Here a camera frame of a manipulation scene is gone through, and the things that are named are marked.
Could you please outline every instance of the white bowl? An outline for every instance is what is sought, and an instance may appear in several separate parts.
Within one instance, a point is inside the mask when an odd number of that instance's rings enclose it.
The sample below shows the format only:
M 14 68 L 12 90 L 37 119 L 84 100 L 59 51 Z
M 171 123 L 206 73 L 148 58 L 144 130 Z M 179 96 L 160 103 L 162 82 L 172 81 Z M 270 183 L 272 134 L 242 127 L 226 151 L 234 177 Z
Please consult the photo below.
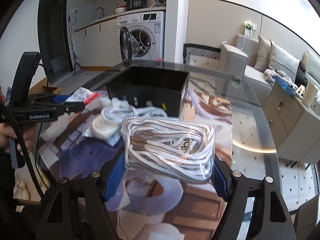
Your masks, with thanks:
M 115 13 L 125 12 L 126 10 L 127 10 L 127 8 L 126 8 L 126 7 L 116 8 L 116 9 L 115 9 Z

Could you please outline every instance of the cabinet handle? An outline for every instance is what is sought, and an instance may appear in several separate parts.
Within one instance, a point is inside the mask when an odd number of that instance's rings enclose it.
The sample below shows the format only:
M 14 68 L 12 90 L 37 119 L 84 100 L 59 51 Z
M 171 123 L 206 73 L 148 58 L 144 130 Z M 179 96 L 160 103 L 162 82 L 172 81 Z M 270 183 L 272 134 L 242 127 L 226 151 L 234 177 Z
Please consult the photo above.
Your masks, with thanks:
M 279 103 L 278 109 L 280 110 L 282 106 L 283 106 L 283 101 L 281 100 L 280 103 Z

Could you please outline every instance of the open black box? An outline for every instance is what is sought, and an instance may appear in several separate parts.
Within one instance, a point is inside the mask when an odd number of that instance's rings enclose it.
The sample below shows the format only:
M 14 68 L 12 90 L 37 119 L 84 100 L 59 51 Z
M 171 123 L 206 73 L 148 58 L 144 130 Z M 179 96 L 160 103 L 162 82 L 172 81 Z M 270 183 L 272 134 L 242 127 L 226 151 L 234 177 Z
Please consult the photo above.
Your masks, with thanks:
M 135 107 L 156 106 L 179 117 L 187 96 L 189 73 L 168 69 L 131 67 L 106 84 L 109 97 Z

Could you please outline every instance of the glass tabletop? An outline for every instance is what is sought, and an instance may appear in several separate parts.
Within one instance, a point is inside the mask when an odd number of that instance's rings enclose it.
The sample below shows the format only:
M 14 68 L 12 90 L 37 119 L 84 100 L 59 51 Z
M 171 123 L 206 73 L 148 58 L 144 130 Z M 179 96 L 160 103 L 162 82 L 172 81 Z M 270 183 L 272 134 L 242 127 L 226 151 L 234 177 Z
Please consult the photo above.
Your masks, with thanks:
M 103 72 L 83 87 L 103 90 L 108 82 L 132 66 L 189 72 L 188 94 L 180 120 L 221 125 L 223 129 L 216 135 L 216 155 L 246 177 L 272 177 L 281 189 L 273 139 L 248 84 L 205 68 L 133 61 L 129 66 L 119 64 Z M 100 170 L 124 146 L 122 139 L 111 147 L 103 141 L 82 137 L 86 125 L 100 113 L 99 107 L 99 101 L 90 104 L 83 113 L 65 115 L 44 129 L 38 163 L 51 184 L 55 185 L 60 177 L 79 179 Z M 253 200 L 248 198 L 238 239 L 246 237 Z M 120 238 L 129 240 L 210 239 L 225 206 L 210 184 L 190 185 L 152 174 L 122 181 L 116 196 L 106 203 Z

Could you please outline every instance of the human hand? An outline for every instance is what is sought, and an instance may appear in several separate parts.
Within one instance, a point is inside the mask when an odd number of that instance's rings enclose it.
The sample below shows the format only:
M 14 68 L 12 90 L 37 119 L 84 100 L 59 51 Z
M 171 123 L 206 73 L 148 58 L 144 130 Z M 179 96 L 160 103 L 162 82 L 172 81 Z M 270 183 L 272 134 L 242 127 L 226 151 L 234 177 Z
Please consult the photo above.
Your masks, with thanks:
M 32 124 L 32 127 L 23 133 L 23 139 L 26 143 L 28 152 L 31 152 L 32 143 L 36 133 L 37 123 Z M 16 139 L 16 133 L 8 123 L 0 123 L 0 148 L 9 153 L 9 137 Z M 18 144 L 17 150 L 21 152 L 21 146 Z

